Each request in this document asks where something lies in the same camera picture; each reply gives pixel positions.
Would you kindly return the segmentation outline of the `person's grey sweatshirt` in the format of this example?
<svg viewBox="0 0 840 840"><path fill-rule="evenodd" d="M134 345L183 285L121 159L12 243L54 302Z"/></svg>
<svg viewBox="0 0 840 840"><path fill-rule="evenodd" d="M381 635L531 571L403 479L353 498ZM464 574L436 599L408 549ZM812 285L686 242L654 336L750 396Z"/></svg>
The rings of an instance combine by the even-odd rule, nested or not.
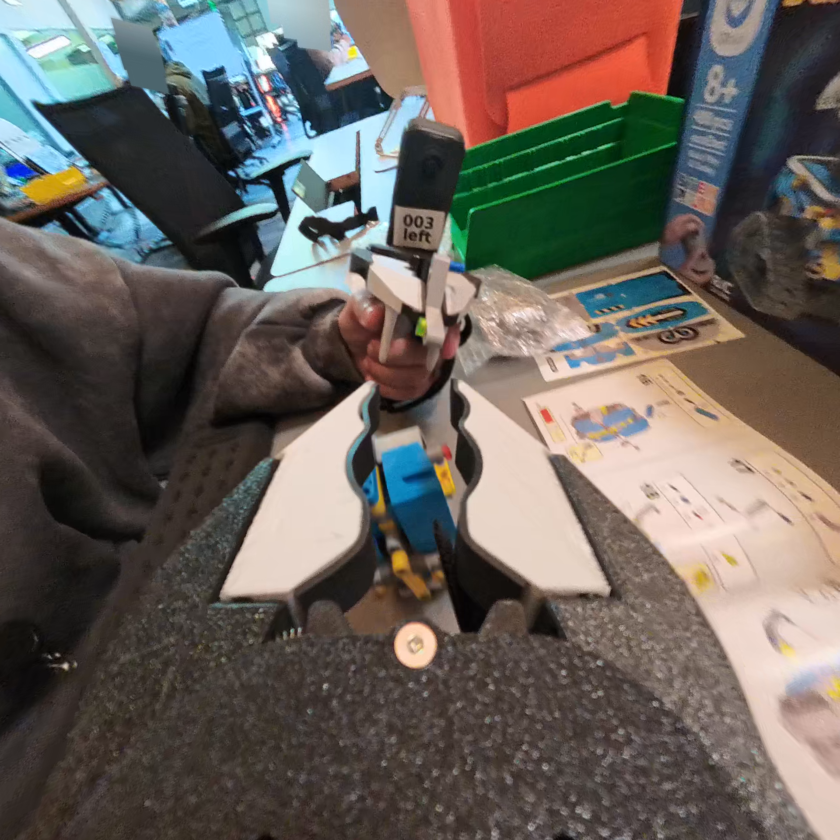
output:
<svg viewBox="0 0 840 840"><path fill-rule="evenodd" d="M2 623L77 669L2 691L2 838L34 816L144 582L137 545L194 404L269 295L2 221Z"/></svg>

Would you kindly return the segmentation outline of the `green plastic bin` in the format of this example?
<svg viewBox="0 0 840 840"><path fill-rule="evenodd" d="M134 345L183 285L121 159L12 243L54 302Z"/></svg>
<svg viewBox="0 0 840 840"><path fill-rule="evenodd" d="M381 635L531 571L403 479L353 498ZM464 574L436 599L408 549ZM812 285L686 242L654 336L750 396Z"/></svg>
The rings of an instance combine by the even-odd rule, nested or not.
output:
<svg viewBox="0 0 840 840"><path fill-rule="evenodd" d="M657 240L684 107L635 91L467 150L449 224L465 267L534 280Z"/></svg>

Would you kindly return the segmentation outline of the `dark blue toy set box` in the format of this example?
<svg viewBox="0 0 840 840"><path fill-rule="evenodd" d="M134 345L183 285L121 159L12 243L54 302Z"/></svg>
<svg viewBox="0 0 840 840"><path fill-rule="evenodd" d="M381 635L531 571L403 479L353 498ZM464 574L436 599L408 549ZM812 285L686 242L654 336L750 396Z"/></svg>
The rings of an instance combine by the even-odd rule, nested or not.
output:
<svg viewBox="0 0 840 840"><path fill-rule="evenodd" d="M839 371L839 2L704 2L668 268Z"/></svg>

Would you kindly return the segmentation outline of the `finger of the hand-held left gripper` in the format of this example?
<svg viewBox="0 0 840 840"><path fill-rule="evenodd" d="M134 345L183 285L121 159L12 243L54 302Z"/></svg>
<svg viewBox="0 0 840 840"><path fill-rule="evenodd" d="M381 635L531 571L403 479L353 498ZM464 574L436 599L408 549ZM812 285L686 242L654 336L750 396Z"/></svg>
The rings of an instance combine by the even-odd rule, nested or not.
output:
<svg viewBox="0 0 840 840"><path fill-rule="evenodd" d="M367 291L384 305L379 362L385 364L395 340L414 335L425 313L425 284L401 261L372 261L365 281Z"/></svg>
<svg viewBox="0 0 840 840"><path fill-rule="evenodd" d="M480 293L481 280L468 272L449 270L446 275L446 320L459 321L469 314Z"/></svg>

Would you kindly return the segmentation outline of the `white table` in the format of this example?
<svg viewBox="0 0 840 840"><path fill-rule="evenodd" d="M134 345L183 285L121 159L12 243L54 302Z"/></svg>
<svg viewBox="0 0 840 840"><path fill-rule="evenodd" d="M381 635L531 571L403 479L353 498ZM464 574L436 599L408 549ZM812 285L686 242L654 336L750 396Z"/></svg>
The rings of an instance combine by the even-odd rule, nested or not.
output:
<svg viewBox="0 0 840 840"><path fill-rule="evenodd" d="M299 225L310 215L310 209L301 199L296 199L269 270L266 291L348 290L346 277L351 251L365 245L383 244L390 220L396 158L378 154L377 138L387 127L381 147L385 152L397 151L405 126L418 115L423 104L419 97L407 98L392 122L388 122L389 112L383 112L313 141L311 168L325 182L358 173L360 208L367 211L376 207L379 223L356 229L342 241L325 237L315 244L299 232Z"/></svg>

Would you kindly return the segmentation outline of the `person's left hand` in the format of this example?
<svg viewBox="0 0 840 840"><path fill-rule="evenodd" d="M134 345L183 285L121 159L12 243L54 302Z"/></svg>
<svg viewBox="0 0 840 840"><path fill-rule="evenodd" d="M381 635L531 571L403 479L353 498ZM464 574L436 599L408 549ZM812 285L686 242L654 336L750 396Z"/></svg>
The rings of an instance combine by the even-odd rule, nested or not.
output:
<svg viewBox="0 0 840 840"><path fill-rule="evenodd" d="M439 379L444 363L457 354L460 329L448 329L436 366L427 368L427 352L416 339L394 339L386 362L380 362L385 309L365 295L352 297L339 315L339 331L357 371L380 389L381 395L397 403L423 397Z"/></svg>

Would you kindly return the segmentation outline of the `blue sticker sheet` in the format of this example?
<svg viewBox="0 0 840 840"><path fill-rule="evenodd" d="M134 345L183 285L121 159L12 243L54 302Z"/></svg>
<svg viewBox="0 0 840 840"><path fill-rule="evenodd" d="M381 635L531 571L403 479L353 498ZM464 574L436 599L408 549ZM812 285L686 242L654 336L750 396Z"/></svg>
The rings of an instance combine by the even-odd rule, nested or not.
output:
<svg viewBox="0 0 840 840"><path fill-rule="evenodd" d="M555 292L551 298L580 315L590 331L538 357L539 372L547 383L744 338L742 331L663 266Z"/></svg>

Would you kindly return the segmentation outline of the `person's left forearm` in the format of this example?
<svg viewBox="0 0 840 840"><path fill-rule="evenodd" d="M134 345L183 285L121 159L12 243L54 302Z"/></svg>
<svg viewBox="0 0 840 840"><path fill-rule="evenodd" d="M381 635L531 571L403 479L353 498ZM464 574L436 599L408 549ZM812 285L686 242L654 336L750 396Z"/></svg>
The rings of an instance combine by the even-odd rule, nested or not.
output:
<svg viewBox="0 0 840 840"><path fill-rule="evenodd" d="M334 405L364 382L340 329L351 298L337 290L269 294L216 378L217 424Z"/></svg>

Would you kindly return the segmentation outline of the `yellow bin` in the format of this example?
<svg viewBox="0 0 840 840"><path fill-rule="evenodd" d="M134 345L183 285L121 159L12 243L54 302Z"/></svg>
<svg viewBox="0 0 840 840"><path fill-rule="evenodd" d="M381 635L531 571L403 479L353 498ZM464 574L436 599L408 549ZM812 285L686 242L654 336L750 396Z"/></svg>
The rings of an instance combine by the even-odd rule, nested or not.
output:
<svg viewBox="0 0 840 840"><path fill-rule="evenodd" d="M18 189L36 205L46 205L70 196L88 186L87 177L75 166L55 174L43 174L29 179Z"/></svg>

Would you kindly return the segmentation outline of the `crumpled clear plastic bag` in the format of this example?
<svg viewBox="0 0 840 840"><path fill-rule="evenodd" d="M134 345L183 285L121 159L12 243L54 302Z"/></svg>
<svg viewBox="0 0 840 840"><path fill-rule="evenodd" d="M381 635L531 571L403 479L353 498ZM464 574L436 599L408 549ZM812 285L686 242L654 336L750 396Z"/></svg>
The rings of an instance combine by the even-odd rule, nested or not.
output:
<svg viewBox="0 0 840 840"><path fill-rule="evenodd" d="M479 288L458 351L466 376L494 360L533 360L592 335L583 316L507 269L489 266L467 277Z"/></svg>

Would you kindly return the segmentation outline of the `black dimpled pad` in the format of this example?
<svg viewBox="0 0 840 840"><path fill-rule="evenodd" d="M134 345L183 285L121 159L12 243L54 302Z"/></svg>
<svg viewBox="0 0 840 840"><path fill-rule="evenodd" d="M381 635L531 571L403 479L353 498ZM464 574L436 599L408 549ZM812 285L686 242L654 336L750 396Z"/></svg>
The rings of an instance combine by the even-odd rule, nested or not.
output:
<svg viewBox="0 0 840 840"><path fill-rule="evenodd" d="M275 431L256 419L190 429L136 550L147 580L222 501L270 455Z"/></svg>

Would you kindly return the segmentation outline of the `black office chair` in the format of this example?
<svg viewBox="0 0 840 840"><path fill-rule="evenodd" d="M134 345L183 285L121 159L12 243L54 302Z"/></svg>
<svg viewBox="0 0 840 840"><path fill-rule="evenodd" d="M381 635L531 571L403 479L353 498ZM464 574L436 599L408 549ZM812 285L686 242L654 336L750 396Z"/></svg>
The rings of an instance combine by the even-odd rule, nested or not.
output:
<svg viewBox="0 0 840 840"><path fill-rule="evenodd" d="M126 85L33 107L190 267L221 272L241 287L264 287L267 255L258 225L278 215L278 206L247 205L144 90Z"/></svg>

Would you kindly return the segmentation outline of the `white instruction booklet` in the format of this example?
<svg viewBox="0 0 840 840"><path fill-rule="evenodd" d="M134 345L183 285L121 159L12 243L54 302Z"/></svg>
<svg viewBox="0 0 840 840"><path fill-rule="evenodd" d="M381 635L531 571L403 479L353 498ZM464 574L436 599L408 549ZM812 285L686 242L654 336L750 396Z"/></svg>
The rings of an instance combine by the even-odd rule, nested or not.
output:
<svg viewBox="0 0 840 840"><path fill-rule="evenodd" d="M839 838L839 498L672 363L526 396L696 598L806 821Z"/></svg>

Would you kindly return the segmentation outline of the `black zipper pull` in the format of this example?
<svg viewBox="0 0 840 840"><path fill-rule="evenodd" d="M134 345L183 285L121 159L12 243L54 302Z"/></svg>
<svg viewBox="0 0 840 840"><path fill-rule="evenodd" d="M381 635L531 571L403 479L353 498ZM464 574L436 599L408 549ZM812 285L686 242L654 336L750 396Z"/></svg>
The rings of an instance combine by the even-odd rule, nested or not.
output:
<svg viewBox="0 0 840 840"><path fill-rule="evenodd" d="M38 627L27 621L1 625L1 688L11 694L38 686L53 676L68 675L77 661L47 648Z"/></svg>

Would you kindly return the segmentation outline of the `blue toy brick vehicle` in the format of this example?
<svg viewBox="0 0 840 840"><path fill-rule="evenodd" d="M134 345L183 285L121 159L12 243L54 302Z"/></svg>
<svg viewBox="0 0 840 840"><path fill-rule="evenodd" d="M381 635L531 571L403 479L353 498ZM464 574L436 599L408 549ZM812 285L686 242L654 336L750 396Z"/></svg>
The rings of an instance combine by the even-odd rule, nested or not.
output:
<svg viewBox="0 0 840 840"><path fill-rule="evenodd" d="M426 602L445 586L442 550L456 540L456 492L448 446L428 447L417 426L373 438L363 491L371 510L374 589Z"/></svg>

